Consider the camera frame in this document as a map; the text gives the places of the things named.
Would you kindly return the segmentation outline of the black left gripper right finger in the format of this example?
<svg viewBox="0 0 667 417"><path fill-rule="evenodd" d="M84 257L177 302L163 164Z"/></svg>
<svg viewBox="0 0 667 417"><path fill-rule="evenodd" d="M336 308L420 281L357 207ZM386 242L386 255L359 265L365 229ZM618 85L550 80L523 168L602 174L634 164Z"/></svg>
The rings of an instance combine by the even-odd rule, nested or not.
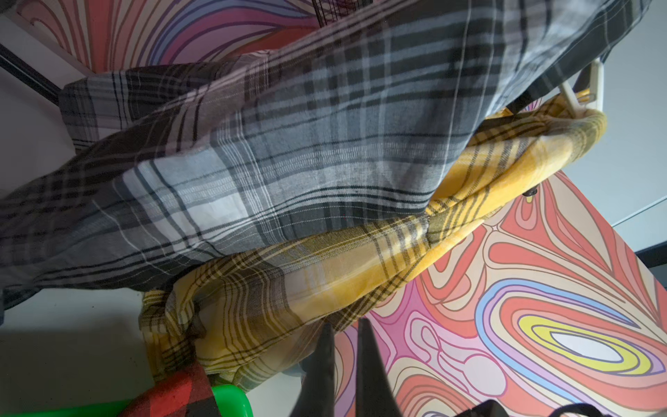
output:
<svg viewBox="0 0 667 417"><path fill-rule="evenodd" d="M359 320L356 361L355 416L401 417L367 318Z"/></svg>

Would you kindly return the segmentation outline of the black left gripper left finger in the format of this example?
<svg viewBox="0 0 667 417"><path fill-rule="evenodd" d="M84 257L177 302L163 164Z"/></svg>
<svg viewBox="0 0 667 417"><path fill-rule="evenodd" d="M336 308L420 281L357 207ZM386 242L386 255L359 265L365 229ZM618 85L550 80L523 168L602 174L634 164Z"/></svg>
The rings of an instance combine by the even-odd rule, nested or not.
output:
<svg viewBox="0 0 667 417"><path fill-rule="evenodd" d="M335 415L335 332L330 324L321 331L311 367L302 383L291 416Z"/></svg>

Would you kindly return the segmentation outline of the red black plaid shirt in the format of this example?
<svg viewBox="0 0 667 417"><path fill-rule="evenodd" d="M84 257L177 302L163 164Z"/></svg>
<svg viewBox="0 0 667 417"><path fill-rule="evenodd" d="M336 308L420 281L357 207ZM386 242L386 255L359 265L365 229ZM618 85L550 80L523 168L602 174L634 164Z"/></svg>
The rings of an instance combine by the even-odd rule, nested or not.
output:
<svg viewBox="0 0 667 417"><path fill-rule="evenodd" d="M119 416L221 417L221 413L203 367L194 363L134 399Z"/></svg>

